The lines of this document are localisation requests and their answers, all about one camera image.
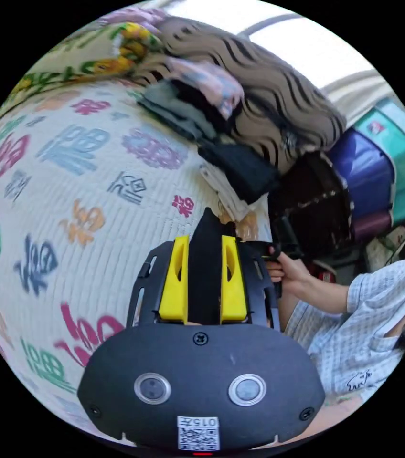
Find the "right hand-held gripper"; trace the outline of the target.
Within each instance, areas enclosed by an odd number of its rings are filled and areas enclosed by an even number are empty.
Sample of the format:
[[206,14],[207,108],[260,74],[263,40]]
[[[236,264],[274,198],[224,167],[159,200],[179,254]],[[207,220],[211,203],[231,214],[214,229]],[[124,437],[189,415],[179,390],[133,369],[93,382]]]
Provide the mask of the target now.
[[251,241],[249,242],[249,253],[252,261],[259,262],[259,271],[254,265],[249,268],[249,289],[260,291],[260,288],[270,289],[275,288],[276,297],[282,295],[281,285],[273,283],[266,268],[266,262],[277,258],[281,253],[287,254],[294,260],[301,259],[303,253],[300,246],[296,242],[265,242]]

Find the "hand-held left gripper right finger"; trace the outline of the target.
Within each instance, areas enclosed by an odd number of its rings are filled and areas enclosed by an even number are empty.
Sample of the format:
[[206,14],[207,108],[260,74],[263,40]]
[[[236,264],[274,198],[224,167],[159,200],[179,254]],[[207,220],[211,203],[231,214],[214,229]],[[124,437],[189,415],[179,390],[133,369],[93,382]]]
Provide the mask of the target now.
[[236,238],[223,235],[221,247],[220,322],[243,322],[247,318],[247,301]]

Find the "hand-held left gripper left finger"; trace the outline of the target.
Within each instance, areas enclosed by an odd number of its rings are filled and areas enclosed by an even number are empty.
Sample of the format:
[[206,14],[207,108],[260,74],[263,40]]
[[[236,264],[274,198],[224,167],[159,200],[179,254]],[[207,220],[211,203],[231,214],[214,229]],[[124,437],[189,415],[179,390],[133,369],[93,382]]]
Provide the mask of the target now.
[[172,243],[158,314],[163,321],[188,321],[188,260],[190,236],[177,236]]

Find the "person's right hand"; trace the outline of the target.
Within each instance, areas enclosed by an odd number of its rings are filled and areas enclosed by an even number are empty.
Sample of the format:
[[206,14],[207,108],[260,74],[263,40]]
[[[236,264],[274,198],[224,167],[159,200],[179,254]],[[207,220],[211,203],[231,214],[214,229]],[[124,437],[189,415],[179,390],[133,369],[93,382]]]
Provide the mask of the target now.
[[282,252],[277,258],[267,261],[266,268],[273,283],[281,285],[282,297],[305,300],[310,273],[301,260],[294,260]]

